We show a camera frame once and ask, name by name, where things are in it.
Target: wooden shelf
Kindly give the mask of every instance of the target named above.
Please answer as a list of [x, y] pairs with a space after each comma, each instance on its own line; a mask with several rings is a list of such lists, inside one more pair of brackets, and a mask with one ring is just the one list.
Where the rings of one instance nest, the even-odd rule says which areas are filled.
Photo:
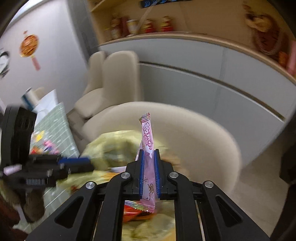
[[117, 6], [117, 5], [125, 2], [125, 1], [126, 0], [102, 0], [96, 6], [93, 7], [91, 12], [112, 8], [114, 6]]

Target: wall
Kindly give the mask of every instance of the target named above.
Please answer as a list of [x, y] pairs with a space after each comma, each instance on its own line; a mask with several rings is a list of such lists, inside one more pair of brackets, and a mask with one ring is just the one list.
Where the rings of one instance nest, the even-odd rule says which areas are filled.
[[[251, 30], [244, 20], [245, 10], [242, 3], [243, 0], [172, 2], [154, 6], [146, 18], [155, 20], [158, 31], [160, 31], [161, 18], [168, 15], [173, 18], [175, 31], [209, 34], [255, 48]], [[248, 0], [247, 3], [258, 13], [270, 14], [288, 34], [289, 39], [295, 39], [282, 16], [267, 0]], [[127, 0], [116, 6], [111, 12], [118, 12], [121, 15], [129, 16], [130, 19], [139, 20], [147, 9], [139, 7], [139, 0]]]
[[[41, 69], [36, 71], [31, 58], [22, 58], [19, 47], [23, 32], [36, 34], [39, 46], [35, 52]], [[0, 38], [0, 48], [10, 52], [10, 71], [0, 79], [0, 98], [4, 104], [19, 104], [29, 88], [43, 86], [57, 89], [59, 102], [66, 112], [82, 96], [86, 86], [86, 63], [68, 14], [65, 0], [52, 0], [31, 11]]]

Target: white wall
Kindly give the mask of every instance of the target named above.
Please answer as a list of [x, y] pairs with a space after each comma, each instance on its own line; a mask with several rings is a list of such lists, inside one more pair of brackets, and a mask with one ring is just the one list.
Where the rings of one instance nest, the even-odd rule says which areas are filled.
[[[19, 47], [23, 32], [39, 37], [35, 52], [41, 69], [36, 71], [31, 58], [22, 58]], [[86, 62], [68, 13], [66, 0], [52, 0], [17, 21], [0, 38], [0, 48], [10, 52], [10, 71], [0, 79], [0, 98], [5, 105], [21, 103], [29, 88], [43, 86], [46, 91], [57, 89], [59, 102], [66, 112], [82, 96], [86, 86]]]

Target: white paper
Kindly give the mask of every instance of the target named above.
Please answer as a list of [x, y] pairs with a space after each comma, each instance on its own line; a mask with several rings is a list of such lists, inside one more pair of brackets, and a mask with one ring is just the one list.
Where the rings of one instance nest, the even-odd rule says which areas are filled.
[[58, 105], [57, 92], [53, 90], [45, 95], [39, 104], [33, 109], [37, 113], [35, 125], [37, 125], [53, 108]]

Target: orange hanging ornament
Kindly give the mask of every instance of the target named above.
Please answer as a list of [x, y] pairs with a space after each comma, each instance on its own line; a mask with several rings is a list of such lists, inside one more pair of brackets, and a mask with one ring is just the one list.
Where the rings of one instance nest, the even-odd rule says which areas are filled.
[[25, 39], [22, 41], [20, 45], [20, 56], [21, 57], [31, 57], [33, 61], [33, 65], [35, 69], [40, 70], [40, 65], [34, 56], [34, 53], [38, 47], [38, 37], [36, 35], [27, 35], [27, 31], [24, 32]]

